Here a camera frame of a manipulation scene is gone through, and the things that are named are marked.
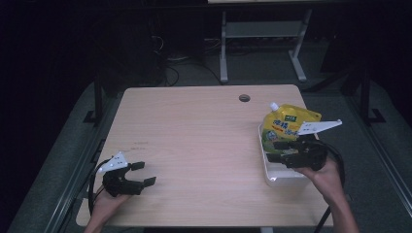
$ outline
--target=white container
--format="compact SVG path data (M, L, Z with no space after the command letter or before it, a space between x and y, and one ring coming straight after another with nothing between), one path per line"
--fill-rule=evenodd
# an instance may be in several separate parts
M310 181L304 175L295 172L291 168L287 168L282 163L271 163L267 160L266 151L261 145L261 128L258 127L259 144L263 158L263 166L265 172L265 180L269 186L302 186L307 185Z

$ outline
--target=human arm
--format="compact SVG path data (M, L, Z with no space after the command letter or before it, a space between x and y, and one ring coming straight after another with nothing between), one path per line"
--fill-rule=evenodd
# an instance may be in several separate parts
M103 186L97 190L97 193L99 194L96 197L93 213L88 221L85 233L99 233L110 217L131 197L131 195L122 194L113 197Z
M358 224L343 191L338 166L333 160L327 158L325 166L319 171L313 171L311 168L294 170L309 178L324 196L332 214L334 232L359 232Z

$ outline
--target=yellow snack bag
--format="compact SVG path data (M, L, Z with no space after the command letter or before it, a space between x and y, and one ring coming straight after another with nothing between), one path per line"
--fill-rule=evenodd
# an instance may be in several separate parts
M270 153L286 154L293 151L277 150L273 143L294 141L297 139L297 131L303 121L318 122L322 115L294 105L284 104L278 106L271 103L272 112L266 115L261 130L261 143L263 149Z

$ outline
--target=hole in table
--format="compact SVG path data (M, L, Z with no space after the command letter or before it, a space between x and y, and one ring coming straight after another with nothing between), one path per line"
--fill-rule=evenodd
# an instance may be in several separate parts
M251 96L247 94L241 94L239 95L239 100L242 102L249 102L251 100Z

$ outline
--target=wooden table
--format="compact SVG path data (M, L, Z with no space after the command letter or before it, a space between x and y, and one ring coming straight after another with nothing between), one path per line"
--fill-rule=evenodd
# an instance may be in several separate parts
M241 102L242 94L251 100ZM99 162L121 150L128 162L146 162L128 180L157 180L108 224L316 225L327 205L311 183L275 188L265 182L258 126L273 101L305 107L294 85L128 89ZM95 190L101 181L98 175ZM77 223L88 219L85 200Z

